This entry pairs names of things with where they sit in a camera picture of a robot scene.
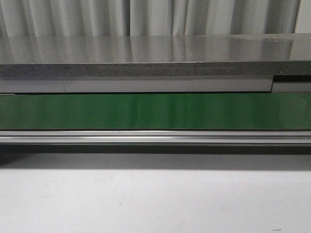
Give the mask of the green conveyor belt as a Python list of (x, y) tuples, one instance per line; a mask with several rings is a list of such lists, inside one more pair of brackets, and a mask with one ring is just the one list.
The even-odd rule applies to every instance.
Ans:
[(308, 93), (2, 95), (2, 130), (309, 130)]

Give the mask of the grey stone slab bench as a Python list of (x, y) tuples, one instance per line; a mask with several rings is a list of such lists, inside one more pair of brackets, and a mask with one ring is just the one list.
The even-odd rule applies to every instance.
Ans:
[(18, 36), (0, 40), (3, 77), (310, 75), (307, 33)]

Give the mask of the white pleated curtain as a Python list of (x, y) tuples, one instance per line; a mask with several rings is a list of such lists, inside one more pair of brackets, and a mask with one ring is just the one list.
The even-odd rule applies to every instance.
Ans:
[(169, 36), (309, 33), (308, 0), (3, 0), (0, 34)]

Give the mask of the grey rear conveyor rail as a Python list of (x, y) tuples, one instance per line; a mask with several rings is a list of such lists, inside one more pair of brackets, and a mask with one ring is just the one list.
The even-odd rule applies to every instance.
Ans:
[(136, 77), (2, 77), (1, 94), (20, 93), (309, 93), (310, 75), (206, 75)]

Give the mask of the aluminium front conveyor rail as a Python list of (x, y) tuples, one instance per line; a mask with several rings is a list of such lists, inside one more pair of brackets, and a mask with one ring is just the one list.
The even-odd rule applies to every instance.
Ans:
[(309, 145), (309, 130), (62, 130), (1, 131), (2, 144), (294, 144)]

